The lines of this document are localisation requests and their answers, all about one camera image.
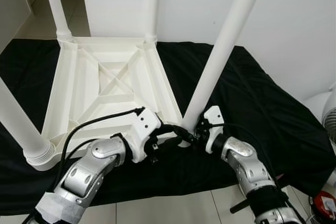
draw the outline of white fan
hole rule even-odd
[[[336,153],[336,83],[329,89],[329,92],[307,99],[304,105],[310,109],[327,130],[332,143],[331,146]],[[327,184],[336,188],[336,169],[330,175]]]

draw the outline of white wall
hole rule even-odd
[[[92,36],[143,36],[144,0],[85,0]],[[160,0],[158,38],[213,44],[232,0]],[[335,0],[258,0],[237,42],[299,100],[335,81]]]
[[[30,15],[27,0],[0,0],[0,52]]]

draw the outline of red object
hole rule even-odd
[[[313,200],[319,213],[322,214],[324,217],[332,220],[332,212],[324,207],[322,197],[332,199],[335,205],[336,199],[330,193],[327,193],[326,191],[320,191],[318,196],[316,196],[316,198]]]

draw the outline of fan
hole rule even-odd
[[[330,140],[336,149],[336,83],[329,92],[315,95],[307,99],[304,105],[310,109],[329,133]]]
[[[329,89],[329,92],[315,95],[307,99],[304,105],[310,109],[314,116],[320,121],[329,134],[330,141],[334,152],[336,153],[336,83]],[[336,169],[330,175],[327,184],[316,198],[309,197],[311,210],[314,215],[310,219],[314,219],[311,223],[334,223],[335,214],[324,205],[325,200],[333,201],[335,206],[335,188],[336,188]]]

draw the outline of white tape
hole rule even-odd
[[[43,219],[50,224],[59,220],[77,224],[85,211],[84,207],[78,206],[55,193],[44,193],[35,208]]]

